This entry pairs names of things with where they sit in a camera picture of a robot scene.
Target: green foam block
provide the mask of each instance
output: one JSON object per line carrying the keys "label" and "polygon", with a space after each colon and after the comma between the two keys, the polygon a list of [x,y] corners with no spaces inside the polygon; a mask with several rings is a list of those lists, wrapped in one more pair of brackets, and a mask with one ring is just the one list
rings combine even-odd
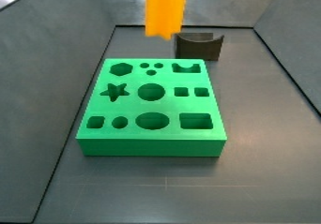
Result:
{"label": "green foam block", "polygon": [[227,137],[203,60],[107,59],[76,140],[85,156],[219,157]]}

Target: large circular hole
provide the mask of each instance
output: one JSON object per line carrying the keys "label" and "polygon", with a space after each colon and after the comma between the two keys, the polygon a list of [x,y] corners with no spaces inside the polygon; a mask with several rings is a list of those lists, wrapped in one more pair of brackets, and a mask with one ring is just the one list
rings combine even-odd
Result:
{"label": "large circular hole", "polygon": [[168,123],[170,118],[159,112],[147,112],[135,118],[135,124],[148,130],[162,129]]}
{"label": "large circular hole", "polygon": [[121,129],[125,127],[125,125],[128,124],[128,120],[124,116],[117,116],[113,120],[112,120],[112,126],[116,129]]}
{"label": "large circular hole", "polygon": [[147,101],[159,100],[166,94],[166,89],[155,83],[144,84],[138,89],[138,96]]}
{"label": "large circular hole", "polygon": [[146,73],[147,73],[147,75],[154,76],[155,75],[155,70],[148,70]]}
{"label": "large circular hole", "polygon": [[150,66],[148,63],[142,63],[142,64],[140,64],[140,68],[147,68],[148,66]]}

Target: orange object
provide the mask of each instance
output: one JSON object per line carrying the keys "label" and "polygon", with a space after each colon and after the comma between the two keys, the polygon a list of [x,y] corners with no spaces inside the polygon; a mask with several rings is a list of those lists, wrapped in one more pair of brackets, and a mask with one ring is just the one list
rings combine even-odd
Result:
{"label": "orange object", "polygon": [[146,0],[146,36],[171,39],[180,32],[186,0]]}

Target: rectangular hole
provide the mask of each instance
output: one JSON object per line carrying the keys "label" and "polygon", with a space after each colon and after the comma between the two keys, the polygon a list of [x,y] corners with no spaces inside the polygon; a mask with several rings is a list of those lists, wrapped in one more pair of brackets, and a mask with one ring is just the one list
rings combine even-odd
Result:
{"label": "rectangular hole", "polygon": [[210,93],[208,93],[208,89],[204,87],[196,87],[194,89],[194,93],[196,97],[208,97]]}
{"label": "rectangular hole", "polygon": [[180,113],[179,121],[183,129],[212,129],[211,116],[207,113]]}
{"label": "rectangular hole", "polygon": [[174,95],[176,97],[187,97],[188,96],[188,89],[187,89],[187,87],[175,87],[174,88]]}
{"label": "rectangular hole", "polygon": [[103,116],[92,116],[87,122],[87,128],[97,129],[104,125],[105,118]]}

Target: gray arch-shaped block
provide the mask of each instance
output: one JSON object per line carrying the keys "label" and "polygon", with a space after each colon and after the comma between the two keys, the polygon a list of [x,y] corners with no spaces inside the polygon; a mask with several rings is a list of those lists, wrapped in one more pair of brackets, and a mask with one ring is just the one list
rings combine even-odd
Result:
{"label": "gray arch-shaped block", "polygon": [[175,58],[216,61],[224,36],[212,33],[180,33],[175,35]]}

